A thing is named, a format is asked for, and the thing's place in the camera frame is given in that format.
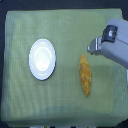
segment green fabric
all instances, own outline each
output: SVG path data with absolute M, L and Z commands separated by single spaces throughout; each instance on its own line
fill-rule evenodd
M 114 126 L 128 117 L 126 70 L 103 56 L 91 56 L 87 46 L 119 9 L 10 11 L 6 17 L 1 119 L 10 126 Z M 56 51 L 56 67 L 39 81 L 29 69 L 33 43 L 46 38 Z M 79 79 L 80 55 L 92 71 L 86 98 Z

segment gray robotic arm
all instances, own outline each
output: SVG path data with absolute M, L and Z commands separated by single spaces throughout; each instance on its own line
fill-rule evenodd
M 128 69 L 128 22 L 111 19 L 102 37 L 97 37 L 87 47 L 94 55 L 103 55 Z

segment table surface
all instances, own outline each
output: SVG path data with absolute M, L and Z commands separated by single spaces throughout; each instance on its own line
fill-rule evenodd
M 128 20 L 127 0 L 1 0 L 0 1 L 0 103 L 2 93 L 4 46 L 5 46 L 5 18 L 10 10 L 55 10 L 55 9 L 104 9 L 120 8 L 123 18 Z M 128 127 L 128 120 L 119 124 L 117 128 Z

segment yellow corn cob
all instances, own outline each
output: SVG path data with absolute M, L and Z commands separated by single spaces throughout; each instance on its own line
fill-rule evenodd
M 91 70 L 85 55 L 81 55 L 80 63 L 79 63 L 79 74 L 82 88 L 85 92 L 85 95 L 88 96 L 90 94 L 90 86 L 91 86 Z

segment white plate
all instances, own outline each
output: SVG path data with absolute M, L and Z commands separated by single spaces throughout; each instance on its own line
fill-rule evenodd
M 54 70 L 55 62 L 55 50 L 50 41 L 39 39 L 32 45 L 29 53 L 29 67 L 37 79 L 47 79 Z

